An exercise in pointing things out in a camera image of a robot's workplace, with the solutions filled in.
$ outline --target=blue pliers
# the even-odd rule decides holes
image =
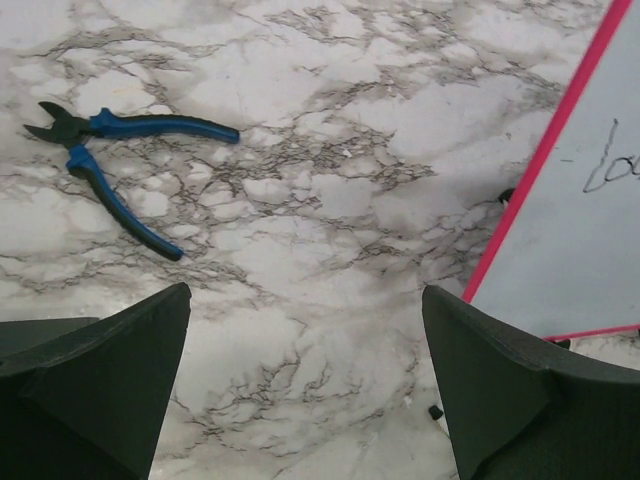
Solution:
[[[124,206],[109,187],[98,163],[84,146],[88,137],[131,138],[162,133],[186,133],[214,138],[227,143],[238,143],[240,132],[208,120],[182,115],[138,115],[118,117],[109,109],[103,108],[98,115],[84,118],[74,117],[60,105],[52,102],[40,102],[49,115],[54,118],[49,129],[24,125],[37,138],[63,145],[71,158],[66,164],[71,175],[84,178],[93,192],[113,217],[131,235],[144,245],[168,258],[178,261],[183,251],[162,239],[140,221]]]

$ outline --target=wire cutter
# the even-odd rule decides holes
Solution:
[[[183,251],[162,239],[145,227],[123,205],[111,190],[98,163],[84,146],[88,137],[131,138],[162,133],[186,133],[214,138],[227,143],[238,143],[240,132],[208,120],[182,115],[138,115],[118,117],[109,109],[103,108],[98,115],[84,118],[74,117],[60,105],[52,102],[40,102],[49,115],[54,118],[53,125],[46,128],[24,125],[37,138],[63,145],[71,158],[66,164],[71,175],[89,182],[93,192],[111,215],[144,245],[168,258],[178,261]]]

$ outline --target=pliers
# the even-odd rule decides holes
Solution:
[[[52,102],[40,102],[49,115],[54,118],[49,129],[24,125],[37,138],[63,145],[71,158],[66,164],[71,175],[84,178],[93,192],[111,215],[144,245],[168,258],[178,261],[183,251],[162,239],[147,227],[124,206],[111,190],[98,163],[84,146],[88,137],[131,138],[162,133],[186,133],[238,143],[240,132],[208,120],[182,115],[138,115],[118,117],[109,109],[103,108],[98,115],[89,119],[74,117],[60,105]]]

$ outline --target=gray marble vein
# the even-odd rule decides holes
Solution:
[[[420,292],[462,292],[605,8],[0,0],[3,317],[104,316],[190,285],[153,480],[455,478],[426,412]],[[49,121],[44,99],[242,131],[89,144],[186,258],[131,239],[22,129]],[[635,355],[600,341],[578,348]]]

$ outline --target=white board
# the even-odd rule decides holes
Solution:
[[[639,328],[640,1],[614,1],[465,300],[544,338]]]

